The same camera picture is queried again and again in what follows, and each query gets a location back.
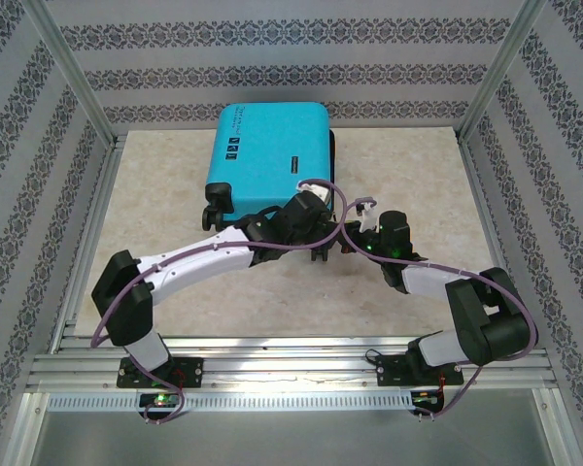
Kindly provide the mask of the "grey metal shelf panel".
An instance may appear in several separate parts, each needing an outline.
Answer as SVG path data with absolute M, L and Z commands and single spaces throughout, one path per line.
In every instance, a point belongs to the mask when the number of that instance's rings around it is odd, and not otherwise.
M 533 421 L 402 412 L 195 413 L 150 426 L 135 414 L 51 413 L 33 466 L 552 466 Z

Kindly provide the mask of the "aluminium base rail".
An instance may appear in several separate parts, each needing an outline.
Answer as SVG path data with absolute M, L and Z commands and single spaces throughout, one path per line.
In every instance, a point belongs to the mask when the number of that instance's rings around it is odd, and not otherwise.
M 406 337 L 169 338 L 175 356 L 201 357 L 205 391 L 374 390 L 371 350 L 405 352 Z M 108 343 L 93 349 L 82 336 L 66 337 L 51 354 L 34 357 L 29 392 L 116 390 L 125 353 Z

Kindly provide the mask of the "aluminium side rail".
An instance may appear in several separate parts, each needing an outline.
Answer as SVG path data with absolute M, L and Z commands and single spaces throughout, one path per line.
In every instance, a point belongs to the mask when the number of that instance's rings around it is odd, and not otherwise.
M 59 313 L 48 346 L 49 353 L 58 352 L 67 328 L 73 327 L 74 321 L 77 320 L 126 139 L 126 133 L 118 135 L 114 145 L 106 152 L 99 169 L 95 189 L 86 212 L 86 222 L 72 261 L 71 275 L 61 296 Z
M 497 218 L 493 211 L 493 206 L 491 198 L 489 196 L 489 191 L 484 184 L 484 180 L 480 171 L 476 165 L 474 157 L 471 154 L 467 144 L 459 144 L 459 150 L 463 159 L 463 165 L 465 167 L 473 197 L 477 206 L 478 214 L 480 216 L 480 221 L 482 223 L 482 228 L 484 230 L 484 235 L 487 241 L 490 256 L 492 258 L 493 264 L 497 267 L 503 269 L 509 279 L 512 281 L 514 290 L 516 291 L 515 298 L 519 302 L 519 305 L 524 307 L 523 316 L 530 328 L 530 340 L 526 349 L 532 351 L 535 345 L 538 343 L 539 331 L 537 325 L 535 324 L 532 312 L 527 307 L 526 302 L 523 300 L 520 290 L 518 288 L 517 282 L 512 274 L 509 261 L 505 258 L 503 250 L 503 242 L 500 236 L 500 231 L 498 229 Z

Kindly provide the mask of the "turquoise hard-shell suitcase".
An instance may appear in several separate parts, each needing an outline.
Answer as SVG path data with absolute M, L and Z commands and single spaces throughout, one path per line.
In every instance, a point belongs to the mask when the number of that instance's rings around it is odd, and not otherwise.
M 226 106 L 219 118 L 205 183 L 205 231 L 283 207 L 307 179 L 334 181 L 335 139 L 317 102 Z

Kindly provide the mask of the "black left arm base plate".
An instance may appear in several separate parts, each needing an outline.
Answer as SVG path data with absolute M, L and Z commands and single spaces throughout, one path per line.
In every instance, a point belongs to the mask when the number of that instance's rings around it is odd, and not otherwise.
M 171 357 L 159 368 L 151 370 L 158 379 L 179 388 L 199 388 L 203 374 L 204 359 L 198 357 Z M 120 361 L 117 376 L 118 388 L 164 388 L 165 385 L 152 380 L 139 370 L 129 357 Z

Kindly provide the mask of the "aluminium frame post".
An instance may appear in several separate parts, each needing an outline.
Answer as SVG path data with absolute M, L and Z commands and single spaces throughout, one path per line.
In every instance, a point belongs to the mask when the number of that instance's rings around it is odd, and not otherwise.
M 518 14 L 508 28 L 479 89 L 471 100 L 462 120 L 456 127 L 458 144 L 464 146 L 474 132 L 478 121 L 493 99 L 519 48 L 528 37 L 540 12 L 548 0 L 523 0 Z
M 50 396 L 24 393 L 1 466 L 31 466 Z
M 86 116 L 106 149 L 113 148 L 117 136 L 96 97 L 75 54 L 51 15 L 46 0 L 20 0 L 40 37 L 45 42 L 66 82 L 70 85 Z
M 535 406 L 554 466 L 583 466 L 583 455 L 557 388 L 534 388 Z

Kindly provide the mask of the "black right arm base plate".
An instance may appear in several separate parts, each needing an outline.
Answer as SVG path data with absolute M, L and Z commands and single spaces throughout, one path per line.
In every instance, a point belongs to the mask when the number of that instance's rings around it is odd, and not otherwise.
M 374 365 L 379 386 L 420 387 L 463 384 L 463 373 L 456 370 L 455 363 L 428 366 L 416 356 L 394 354 L 375 356 Z

